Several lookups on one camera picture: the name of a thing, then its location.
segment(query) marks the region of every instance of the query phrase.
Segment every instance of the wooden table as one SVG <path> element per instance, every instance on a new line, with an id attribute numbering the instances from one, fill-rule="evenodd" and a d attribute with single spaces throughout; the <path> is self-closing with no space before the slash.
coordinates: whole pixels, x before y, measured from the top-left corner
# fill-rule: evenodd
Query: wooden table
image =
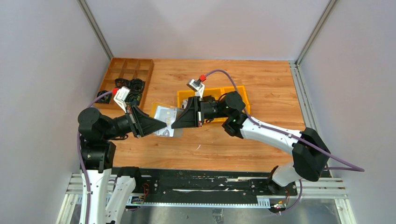
<path id="1" fill-rule="evenodd" d="M 153 102 L 177 105 L 177 90 L 188 90 L 186 83 L 213 69 L 224 69 L 237 85 L 246 87 L 251 115 L 288 129 L 304 129 L 304 121 L 287 61 L 180 60 L 156 59 L 148 87 L 144 112 Z M 205 81 L 207 88 L 231 86 L 222 73 Z M 122 111 L 101 110 L 110 117 Z M 181 138 L 146 136 L 115 141 L 115 166 L 141 168 L 270 171 L 291 160 L 280 149 L 254 140 L 229 136 L 221 123 L 184 129 Z"/>

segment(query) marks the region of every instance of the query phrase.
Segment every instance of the wire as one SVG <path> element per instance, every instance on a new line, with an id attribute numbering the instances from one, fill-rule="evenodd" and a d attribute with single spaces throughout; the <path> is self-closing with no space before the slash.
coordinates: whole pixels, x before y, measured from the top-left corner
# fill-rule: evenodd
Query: wire
<path id="1" fill-rule="evenodd" d="M 235 85 L 235 82 L 233 81 L 233 79 L 231 78 L 231 76 L 230 76 L 226 71 L 224 71 L 224 70 L 215 69 L 215 70 L 213 70 L 213 71 L 208 72 L 208 73 L 205 75 L 205 77 L 208 77 L 209 75 L 211 75 L 212 73 L 217 72 L 217 71 L 223 72 L 223 73 L 230 79 L 231 84 L 232 84 L 232 85 L 234 86 L 234 88 L 235 88 L 235 91 L 237 91 L 237 92 L 239 93 L 238 88 L 237 88 L 236 85 Z M 330 158 L 332 158 L 332 159 L 334 159 L 334 160 L 336 160 L 336 161 L 338 161 L 338 162 L 340 162 L 340 163 L 342 163 L 342 164 L 344 164 L 344 165 L 350 167 L 350 168 L 344 168 L 344 167 L 329 167 L 329 169 L 351 170 L 351 171 L 364 172 L 364 169 L 363 169 L 363 168 L 358 167 L 358 166 L 356 166 L 356 165 L 354 165 L 354 164 L 351 164 L 351 163 L 349 163 L 349 162 L 347 162 L 347 161 L 345 161 L 345 160 L 343 160 L 343 159 L 340 159 L 340 158 L 338 158 L 337 156 L 332 155 L 332 154 L 326 152 L 325 150 L 321 149 L 321 148 L 318 147 L 318 146 L 315 146 L 314 144 L 310 143 L 309 141 L 307 141 L 307 140 L 305 140 L 305 139 L 302 139 L 302 138 L 300 138 L 300 137 L 298 137 L 298 136 L 295 136 L 295 135 L 293 135 L 293 134 L 291 134 L 291 133 L 288 133 L 288 132 L 286 132 L 286 131 L 279 130 L 279 129 L 277 129 L 277 128 L 269 127 L 269 126 L 266 126 L 266 125 L 263 125 L 263 124 L 258 123 L 257 121 L 255 121 L 255 120 L 250 116 L 250 114 L 248 113 L 248 111 L 246 110 L 246 108 L 244 108 L 243 110 L 245 111 L 245 114 L 247 115 L 247 117 L 249 118 L 249 120 L 250 120 L 253 124 L 255 124 L 255 125 L 259 126 L 259 127 L 264 127 L 264 128 L 269 129 L 269 130 L 271 130 L 271 131 L 275 131 L 275 132 L 278 132 L 278 133 L 282 133 L 282 134 L 284 134 L 284 135 L 288 135 L 288 136 L 290 136 L 290 137 L 292 137 L 292 138 L 294 138 L 294 139 L 296 139 L 296 140 L 298 140 L 298 141 L 300 141 L 300 142 L 302 142 L 302 143 L 304 143 L 304 144 L 306 144 L 306 145 L 308 145 L 308 146 L 310 146 L 310 147 L 316 149 L 317 151 L 319 151 L 319 152 L 325 154 L 326 156 L 328 156 L 328 157 L 330 157 Z"/>
<path id="2" fill-rule="evenodd" d="M 147 196 L 150 191 L 150 185 L 148 183 L 144 183 L 144 185 L 147 185 L 147 193 L 144 194 L 144 196 Z"/>
<path id="3" fill-rule="evenodd" d="M 129 137 L 129 135 L 124 135 L 124 137 L 120 137 L 120 138 L 114 138 L 114 139 L 110 139 L 110 140 L 112 140 L 112 141 L 121 141 L 121 140 L 125 140 L 125 139 L 127 139 Z"/>
<path id="4" fill-rule="evenodd" d="M 224 71 L 224 70 L 215 69 L 215 70 L 213 70 L 213 71 L 210 71 L 210 72 L 206 73 L 206 74 L 205 74 L 205 77 L 208 77 L 209 75 L 211 75 L 211 74 L 213 74 L 213 73 L 215 73 L 215 72 L 222 72 L 222 73 L 224 73 L 224 74 L 228 77 L 228 79 L 231 81 L 231 84 L 232 84 L 233 87 L 235 88 L 235 91 L 237 91 L 237 92 L 239 93 L 238 88 L 236 87 L 235 82 L 233 81 L 233 79 L 231 78 L 231 76 L 230 76 L 226 71 Z M 349 166 L 349 167 L 328 167 L 328 168 L 327 168 L 328 170 L 331 170 L 331 169 L 335 170 L 335 169 L 336 169 L 336 170 L 350 170 L 350 171 L 364 172 L 364 169 L 363 169 L 363 168 L 358 167 L 358 166 L 356 166 L 356 165 L 354 165 L 354 164 L 351 164 L 351 163 L 349 163 L 349 162 L 347 162 L 347 161 L 345 161 L 345 160 L 342 160 L 342 159 L 338 158 L 337 156 L 331 155 L 330 153 L 326 152 L 325 150 L 321 149 L 321 148 L 318 147 L 318 146 L 315 146 L 314 144 L 308 142 L 308 141 L 305 140 L 305 139 L 302 139 L 302 138 L 300 138 L 300 137 L 297 137 L 297 136 L 295 136 L 295 135 L 293 135 L 293 134 L 291 134 L 291 133 L 288 133 L 288 132 L 286 132 L 286 131 L 279 130 L 279 129 L 277 129 L 277 128 L 269 127 L 269 126 L 262 125 L 262 124 L 258 123 L 257 121 L 255 121 L 255 120 L 250 116 L 250 114 L 248 113 L 248 111 L 246 110 L 246 108 L 243 108 L 243 110 L 244 110 L 246 116 L 249 118 L 249 120 L 250 120 L 253 124 L 255 124 L 255 125 L 259 126 L 259 127 L 267 128 L 267 129 L 269 129 L 269 130 L 271 130 L 271 131 L 275 131 L 275 132 L 278 132 L 278 133 L 282 133 L 282 134 L 288 135 L 288 136 L 290 136 L 290 137 L 292 137 L 292 138 L 294 138 L 294 139 L 296 139 L 296 140 L 298 140 L 298 141 L 301 141 L 301 142 L 303 142 L 304 144 L 306 144 L 306 145 L 308 145 L 308 146 L 310 146 L 310 147 L 316 149 L 317 151 L 319 151 L 319 152 L 325 154 L 326 156 L 328 156 L 328 157 L 330 157 L 330 158 L 332 158 L 332 159 L 334 159 L 334 160 L 336 160 L 336 161 L 338 161 L 338 162 L 340 162 L 340 163 L 342 163 L 342 164 L 344 164 L 344 165 Z M 301 196 L 302 196 L 302 193 L 303 193 L 303 184 L 302 184 L 301 180 L 298 180 L 298 181 L 300 182 L 300 194 L 298 195 L 297 200 L 296 200 L 289 208 L 287 208 L 286 210 L 284 210 L 283 213 L 285 213 L 285 212 L 291 210 L 292 208 L 294 208 L 294 207 L 297 205 L 297 203 L 300 201 L 300 199 L 301 199 Z M 271 216 L 271 215 L 274 215 L 274 214 L 276 214 L 276 213 L 271 213 L 271 214 L 267 215 L 266 217 Z"/>
<path id="5" fill-rule="evenodd" d="M 220 101 L 221 98 L 222 98 L 223 96 L 225 96 L 227 93 L 228 93 L 228 92 L 226 92 L 226 93 L 224 93 L 223 95 L 221 95 L 221 96 L 219 97 L 218 101 Z"/>
<path id="6" fill-rule="evenodd" d="M 90 103 L 88 105 L 87 108 L 91 107 L 96 101 L 100 100 L 101 98 L 112 94 L 111 91 L 103 93 L 102 95 L 96 97 L 92 103 Z M 77 154 L 78 154 L 78 160 L 80 161 L 80 166 L 81 169 L 84 173 L 84 177 L 85 177 L 85 183 L 86 183 L 86 187 L 87 187 L 87 206 L 86 206 L 86 211 L 85 211 L 85 223 L 88 224 L 89 223 L 89 209 L 91 207 L 91 183 L 89 182 L 89 176 L 88 176 L 88 172 L 85 168 L 85 164 L 84 164 L 84 160 L 83 160 L 83 156 L 81 154 L 81 144 L 80 144 L 80 132 L 77 131 Z"/>
<path id="7" fill-rule="evenodd" d="M 146 197 L 146 187 L 144 185 L 143 185 L 143 194 L 144 194 L 144 197 Z"/>
<path id="8" fill-rule="evenodd" d="M 286 199 L 287 199 L 286 205 L 288 205 L 289 204 L 289 199 L 290 199 L 290 193 L 289 193 L 289 190 L 287 188 L 285 188 L 285 189 L 287 191 L 287 194 L 286 194 Z"/>
<path id="9" fill-rule="evenodd" d="M 126 211 L 137 211 L 137 210 L 139 210 L 141 207 L 139 207 L 139 208 L 136 208 L 136 209 L 126 209 Z"/>

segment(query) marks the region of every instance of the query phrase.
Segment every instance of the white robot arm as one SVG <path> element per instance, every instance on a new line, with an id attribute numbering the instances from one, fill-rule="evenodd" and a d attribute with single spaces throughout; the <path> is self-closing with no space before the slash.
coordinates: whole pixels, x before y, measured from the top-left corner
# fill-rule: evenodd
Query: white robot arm
<path id="1" fill-rule="evenodd" d="M 203 97 L 202 82 L 206 79 L 191 80 L 187 86 L 196 92 L 189 97 L 184 111 L 172 124 L 172 128 L 200 127 L 205 121 L 215 118 L 227 118 L 222 125 L 231 136 L 241 139 L 253 139 L 276 148 L 293 156 L 293 161 L 276 166 L 267 179 L 267 188 L 276 194 L 282 187 L 302 178 L 317 181 L 329 159 L 323 153 L 311 148 L 309 142 L 330 153 L 318 133 L 306 128 L 304 131 L 289 130 L 259 121 L 249 114 L 243 113 L 245 103 L 237 91 L 226 93 L 219 99 L 211 96 Z"/>
<path id="2" fill-rule="evenodd" d="M 250 117 L 242 112 L 245 104 L 236 91 L 216 100 L 210 96 L 202 97 L 205 86 L 200 82 L 192 80 L 188 86 L 197 94 L 188 99 L 186 108 L 172 124 L 172 128 L 200 127 L 205 120 L 227 118 L 222 126 L 229 135 L 241 139 L 254 139 L 292 155 L 293 161 L 275 167 L 267 178 L 265 187 L 273 194 L 302 178 L 309 181 L 319 179 L 329 157 L 291 138 L 293 134 L 329 152 L 315 130 L 310 128 L 306 128 L 303 132 L 288 130 Z M 122 87 L 114 97 L 125 112 L 121 117 L 111 119 L 100 114 L 96 108 L 87 108 L 78 116 L 81 154 L 88 175 L 82 176 L 84 187 L 81 224 L 119 223 L 130 193 L 135 187 L 140 187 L 137 186 L 136 179 L 141 176 L 134 172 L 119 174 L 113 195 L 106 206 L 107 185 L 115 152 L 115 145 L 109 140 L 125 138 L 128 133 L 140 138 L 167 126 L 166 123 L 149 117 L 136 105 L 126 105 L 124 100 L 128 92 L 128 88 Z"/>

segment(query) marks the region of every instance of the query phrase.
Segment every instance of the white wall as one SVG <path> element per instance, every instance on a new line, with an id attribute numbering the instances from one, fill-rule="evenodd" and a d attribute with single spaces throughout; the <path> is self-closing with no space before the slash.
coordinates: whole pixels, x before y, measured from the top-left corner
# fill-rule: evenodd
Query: white wall
<path id="1" fill-rule="evenodd" d="M 359 224 L 396 217 L 395 11 L 395 1 L 340 0 L 301 65 L 326 144 L 366 169 L 337 172 Z"/>
<path id="2" fill-rule="evenodd" d="M 77 1 L 0 3 L 1 223 L 55 223 L 108 60 Z"/>
<path id="3" fill-rule="evenodd" d="M 328 0 L 88 0 L 113 54 L 292 60 Z"/>

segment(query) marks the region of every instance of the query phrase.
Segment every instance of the yellow tray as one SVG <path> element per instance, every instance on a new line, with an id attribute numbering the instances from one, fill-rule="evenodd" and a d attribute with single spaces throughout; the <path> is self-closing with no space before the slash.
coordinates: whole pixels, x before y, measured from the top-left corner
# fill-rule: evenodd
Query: yellow tray
<path id="1" fill-rule="evenodd" d="M 248 95 L 246 94 L 246 89 L 244 85 L 238 85 L 238 92 L 240 96 L 242 97 L 242 101 L 246 104 L 246 110 L 248 113 L 250 113 L 250 103 L 248 100 Z M 204 91 L 204 97 L 211 95 L 214 97 L 216 100 L 219 99 L 221 95 L 227 92 L 232 92 L 235 91 L 235 88 L 233 86 L 227 86 L 227 87 L 218 87 L 218 88 L 205 88 Z M 177 91 L 177 107 L 181 107 L 183 100 L 187 99 L 188 97 L 193 97 L 195 96 L 195 92 L 193 90 L 180 90 Z M 227 120 L 227 118 L 216 118 L 213 122 L 224 122 Z"/>

